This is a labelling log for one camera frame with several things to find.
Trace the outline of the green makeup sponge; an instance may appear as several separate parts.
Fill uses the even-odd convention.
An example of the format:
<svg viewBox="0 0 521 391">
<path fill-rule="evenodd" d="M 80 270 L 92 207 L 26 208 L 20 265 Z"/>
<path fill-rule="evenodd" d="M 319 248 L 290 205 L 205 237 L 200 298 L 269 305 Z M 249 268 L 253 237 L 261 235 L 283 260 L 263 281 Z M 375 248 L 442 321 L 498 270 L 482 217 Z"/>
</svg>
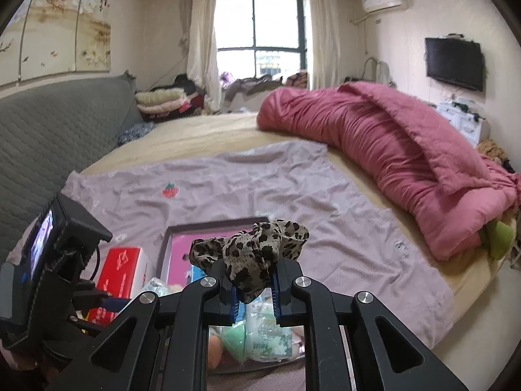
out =
<svg viewBox="0 0 521 391">
<path fill-rule="evenodd" d="M 224 349 L 240 364 L 246 361 L 246 322 L 241 320 L 233 326 L 212 326 Z"/>
</svg>

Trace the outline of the orange makeup sponge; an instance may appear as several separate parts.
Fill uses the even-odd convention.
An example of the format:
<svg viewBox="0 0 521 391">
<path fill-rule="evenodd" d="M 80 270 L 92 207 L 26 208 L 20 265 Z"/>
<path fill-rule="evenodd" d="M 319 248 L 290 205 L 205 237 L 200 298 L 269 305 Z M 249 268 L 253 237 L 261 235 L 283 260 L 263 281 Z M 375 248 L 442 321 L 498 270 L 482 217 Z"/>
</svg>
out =
<svg viewBox="0 0 521 391">
<path fill-rule="evenodd" d="M 216 369 L 222 361 L 222 356 L 223 346 L 221 338 L 216 335 L 210 335 L 207 345 L 207 368 L 209 370 Z"/>
</svg>

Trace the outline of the green tissue pack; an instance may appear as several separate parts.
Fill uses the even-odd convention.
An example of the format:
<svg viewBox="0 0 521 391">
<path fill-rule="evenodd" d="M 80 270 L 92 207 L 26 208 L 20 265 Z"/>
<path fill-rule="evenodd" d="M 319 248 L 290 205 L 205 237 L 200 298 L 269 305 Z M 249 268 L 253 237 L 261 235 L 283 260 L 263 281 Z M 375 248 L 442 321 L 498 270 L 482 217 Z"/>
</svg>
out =
<svg viewBox="0 0 521 391">
<path fill-rule="evenodd" d="M 292 330 L 278 325 L 269 299 L 246 306 L 246 357 L 261 363 L 293 357 Z"/>
</svg>

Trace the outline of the leopard print scrunchie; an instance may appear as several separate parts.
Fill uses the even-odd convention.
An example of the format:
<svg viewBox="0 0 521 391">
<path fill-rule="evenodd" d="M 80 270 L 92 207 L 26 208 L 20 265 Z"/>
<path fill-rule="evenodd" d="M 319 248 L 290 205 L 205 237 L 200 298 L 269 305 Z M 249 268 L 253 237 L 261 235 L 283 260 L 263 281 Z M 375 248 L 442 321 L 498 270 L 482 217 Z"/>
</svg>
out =
<svg viewBox="0 0 521 391">
<path fill-rule="evenodd" d="M 298 259 L 309 237 L 308 228 L 293 221 L 255 223 L 250 231 L 228 238 L 213 255 L 208 244 L 193 243 L 190 259 L 207 274 L 222 259 L 240 301 L 250 304 L 270 286 L 272 266 L 280 259 Z"/>
</svg>

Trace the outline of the grey quilted headboard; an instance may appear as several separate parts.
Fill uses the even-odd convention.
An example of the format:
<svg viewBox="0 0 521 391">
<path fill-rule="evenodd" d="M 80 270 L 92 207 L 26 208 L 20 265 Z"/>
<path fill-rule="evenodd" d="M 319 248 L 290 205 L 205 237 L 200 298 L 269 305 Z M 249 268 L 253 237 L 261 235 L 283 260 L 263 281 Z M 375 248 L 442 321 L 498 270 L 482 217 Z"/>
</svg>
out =
<svg viewBox="0 0 521 391">
<path fill-rule="evenodd" d="M 69 174 L 116 148 L 139 123 L 135 78 L 69 80 L 1 99 L 1 258 Z"/>
</svg>

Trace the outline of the beige mattress cover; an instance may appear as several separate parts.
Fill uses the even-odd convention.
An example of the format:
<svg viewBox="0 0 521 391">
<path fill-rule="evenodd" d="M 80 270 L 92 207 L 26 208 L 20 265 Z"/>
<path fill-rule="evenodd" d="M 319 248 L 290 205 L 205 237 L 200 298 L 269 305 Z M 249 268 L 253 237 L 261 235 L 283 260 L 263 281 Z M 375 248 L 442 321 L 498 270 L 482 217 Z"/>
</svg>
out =
<svg viewBox="0 0 521 391">
<path fill-rule="evenodd" d="M 293 136 L 258 130 L 253 113 L 187 117 L 159 124 L 144 138 L 112 150 L 81 173 L 93 175 L 142 164 L 241 152 L 293 139 Z M 393 211 L 403 234 L 413 244 L 424 252 L 428 249 L 415 220 L 387 199 L 360 166 L 334 148 L 329 150 L 329 159 L 376 207 Z M 433 259 L 431 263 L 454 292 L 455 320 L 487 304 L 496 291 L 496 277 L 503 266 L 502 261 L 492 260 L 478 248 L 445 262 Z"/>
</svg>

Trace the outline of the pink quilted duvet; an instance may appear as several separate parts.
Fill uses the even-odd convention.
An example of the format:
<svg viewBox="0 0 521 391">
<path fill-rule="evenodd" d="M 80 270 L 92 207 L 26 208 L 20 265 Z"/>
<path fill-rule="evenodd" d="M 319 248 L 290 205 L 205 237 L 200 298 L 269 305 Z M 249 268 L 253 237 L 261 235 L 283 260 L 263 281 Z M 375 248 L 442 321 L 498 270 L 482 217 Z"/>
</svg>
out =
<svg viewBox="0 0 521 391">
<path fill-rule="evenodd" d="M 518 174 L 479 153 L 433 108 L 391 87 L 279 87 L 260 105 L 257 125 L 342 151 L 413 216 L 440 261 L 479 246 L 489 252 L 485 225 L 509 225 L 503 217 L 520 206 Z"/>
</svg>

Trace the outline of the green pillow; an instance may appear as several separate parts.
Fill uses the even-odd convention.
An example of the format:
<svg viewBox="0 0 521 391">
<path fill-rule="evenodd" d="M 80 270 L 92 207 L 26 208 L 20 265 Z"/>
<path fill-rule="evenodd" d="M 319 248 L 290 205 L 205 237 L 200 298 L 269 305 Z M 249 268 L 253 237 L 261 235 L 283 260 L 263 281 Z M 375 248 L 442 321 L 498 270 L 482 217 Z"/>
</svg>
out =
<svg viewBox="0 0 521 391">
<path fill-rule="evenodd" d="M 491 258 L 504 258 L 513 245 L 515 230 L 504 222 L 493 220 L 485 225 L 484 231 Z"/>
</svg>

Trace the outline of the white dresser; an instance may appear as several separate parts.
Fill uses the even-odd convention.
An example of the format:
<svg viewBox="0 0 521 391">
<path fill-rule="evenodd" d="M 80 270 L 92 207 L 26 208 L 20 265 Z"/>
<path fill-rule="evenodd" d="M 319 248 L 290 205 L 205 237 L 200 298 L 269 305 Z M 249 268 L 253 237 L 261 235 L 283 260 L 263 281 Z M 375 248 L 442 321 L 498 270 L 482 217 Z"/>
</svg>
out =
<svg viewBox="0 0 521 391">
<path fill-rule="evenodd" d="M 485 117 L 472 111 L 465 104 L 442 102 L 435 110 L 460 132 L 476 148 L 480 142 L 490 138 L 490 125 Z"/>
</svg>

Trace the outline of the right cream curtain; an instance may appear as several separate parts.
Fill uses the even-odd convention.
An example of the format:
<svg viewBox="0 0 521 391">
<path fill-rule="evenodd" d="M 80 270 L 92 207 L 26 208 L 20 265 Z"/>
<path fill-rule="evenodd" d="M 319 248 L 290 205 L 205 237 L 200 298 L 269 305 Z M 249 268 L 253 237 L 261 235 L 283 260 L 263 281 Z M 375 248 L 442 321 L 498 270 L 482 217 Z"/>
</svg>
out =
<svg viewBox="0 0 521 391">
<path fill-rule="evenodd" d="M 308 37 L 308 75 L 311 90 L 334 87 L 341 57 L 337 0 L 305 0 Z"/>
</svg>

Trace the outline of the cream curtain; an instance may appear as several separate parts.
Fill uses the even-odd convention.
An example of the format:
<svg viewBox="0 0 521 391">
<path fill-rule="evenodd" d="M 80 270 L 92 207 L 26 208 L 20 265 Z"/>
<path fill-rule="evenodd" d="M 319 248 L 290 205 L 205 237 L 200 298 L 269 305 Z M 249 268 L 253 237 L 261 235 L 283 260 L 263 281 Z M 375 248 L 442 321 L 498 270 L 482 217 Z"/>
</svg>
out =
<svg viewBox="0 0 521 391">
<path fill-rule="evenodd" d="M 217 65 L 216 0 L 180 0 L 183 35 L 179 42 L 187 57 L 186 73 L 206 92 L 212 112 L 221 108 L 222 87 Z"/>
<path fill-rule="evenodd" d="M 341 57 L 337 0 L 305 0 L 308 37 L 308 75 L 311 90 L 334 87 Z"/>
</svg>

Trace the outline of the left cream curtain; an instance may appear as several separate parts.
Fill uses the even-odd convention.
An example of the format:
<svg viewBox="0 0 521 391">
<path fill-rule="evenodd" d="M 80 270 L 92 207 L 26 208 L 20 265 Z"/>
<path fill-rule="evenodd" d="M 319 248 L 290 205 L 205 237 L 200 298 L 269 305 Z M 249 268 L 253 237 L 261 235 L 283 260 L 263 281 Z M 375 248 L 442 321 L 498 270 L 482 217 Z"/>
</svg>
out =
<svg viewBox="0 0 521 391">
<path fill-rule="evenodd" d="M 221 108 L 222 87 L 217 65 L 216 0 L 180 0 L 183 35 L 179 42 L 187 57 L 186 73 L 206 92 L 212 112 Z"/>
</svg>

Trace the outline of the white air conditioner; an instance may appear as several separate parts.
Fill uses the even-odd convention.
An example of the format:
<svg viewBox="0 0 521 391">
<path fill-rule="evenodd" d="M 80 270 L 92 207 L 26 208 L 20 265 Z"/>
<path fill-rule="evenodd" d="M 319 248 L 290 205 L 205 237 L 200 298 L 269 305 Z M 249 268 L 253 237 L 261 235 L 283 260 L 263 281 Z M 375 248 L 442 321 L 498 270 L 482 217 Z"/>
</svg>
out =
<svg viewBox="0 0 521 391">
<path fill-rule="evenodd" d="M 367 14 L 406 7 L 406 0 L 362 0 L 362 8 Z"/>
</svg>

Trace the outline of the wall painting panels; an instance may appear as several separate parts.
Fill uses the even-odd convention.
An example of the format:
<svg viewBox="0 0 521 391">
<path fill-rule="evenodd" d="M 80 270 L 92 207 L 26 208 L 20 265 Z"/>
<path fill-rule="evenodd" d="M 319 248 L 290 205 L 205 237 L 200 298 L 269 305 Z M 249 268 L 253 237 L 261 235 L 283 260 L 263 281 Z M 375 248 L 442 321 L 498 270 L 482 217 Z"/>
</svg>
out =
<svg viewBox="0 0 521 391">
<path fill-rule="evenodd" d="M 109 0 L 24 0 L 1 35 L 1 84 L 111 67 Z"/>
</svg>

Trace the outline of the wall mounted black television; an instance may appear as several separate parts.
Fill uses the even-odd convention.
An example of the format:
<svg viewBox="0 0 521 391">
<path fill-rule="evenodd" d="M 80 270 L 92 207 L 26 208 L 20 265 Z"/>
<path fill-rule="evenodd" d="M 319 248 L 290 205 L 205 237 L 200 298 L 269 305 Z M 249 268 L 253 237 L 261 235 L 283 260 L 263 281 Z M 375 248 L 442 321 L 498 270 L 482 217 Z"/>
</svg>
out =
<svg viewBox="0 0 521 391">
<path fill-rule="evenodd" d="M 426 38 L 427 76 L 470 91 L 485 87 L 485 60 L 474 41 L 454 38 Z"/>
</svg>

